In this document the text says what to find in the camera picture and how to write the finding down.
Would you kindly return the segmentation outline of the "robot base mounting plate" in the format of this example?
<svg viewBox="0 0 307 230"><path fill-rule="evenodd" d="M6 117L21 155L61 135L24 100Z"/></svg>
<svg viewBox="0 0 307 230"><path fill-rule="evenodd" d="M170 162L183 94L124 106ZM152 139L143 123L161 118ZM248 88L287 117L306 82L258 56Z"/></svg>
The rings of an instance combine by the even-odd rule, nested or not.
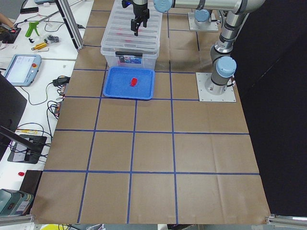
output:
<svg viewBox="0 0 307 230"><path fill-rule="evenodd" d="M236 97L231 79L224 86L212 82L211 73L196 72L196 82L200 102L235 103Z"/></svg>

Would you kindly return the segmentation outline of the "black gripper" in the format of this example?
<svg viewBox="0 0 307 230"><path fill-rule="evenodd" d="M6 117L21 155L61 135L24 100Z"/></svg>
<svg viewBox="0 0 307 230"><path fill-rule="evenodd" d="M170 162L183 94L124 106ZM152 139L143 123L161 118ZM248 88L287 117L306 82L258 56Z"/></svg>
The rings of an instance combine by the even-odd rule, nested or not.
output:
<svg viewBox="0 0 307 230"><path fill-rule="evenodd" d="M133 13L135 18L131 20L131 26L134 35L138 36L139 26L143 24L143 27L146 28L148 19L150 18L148 0L122 0L121 4L123 8L126 8L130 5L133 6Z"/></svg>

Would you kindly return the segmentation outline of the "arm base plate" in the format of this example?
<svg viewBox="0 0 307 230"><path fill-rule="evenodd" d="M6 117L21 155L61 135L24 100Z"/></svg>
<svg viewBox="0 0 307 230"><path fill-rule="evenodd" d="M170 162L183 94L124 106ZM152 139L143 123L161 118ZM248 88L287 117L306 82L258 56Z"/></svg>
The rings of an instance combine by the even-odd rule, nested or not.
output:
<svg viewBox="0 0 307 230"><path fill-rule="evenodd" d="M190 31L213 32L213 33L217 33L219 31L217 20L215 18L214 13L211 14L210 18L207 21L198 22L195 19L195 13L189 12L188 20L189 20L189 30Z"/></svg>

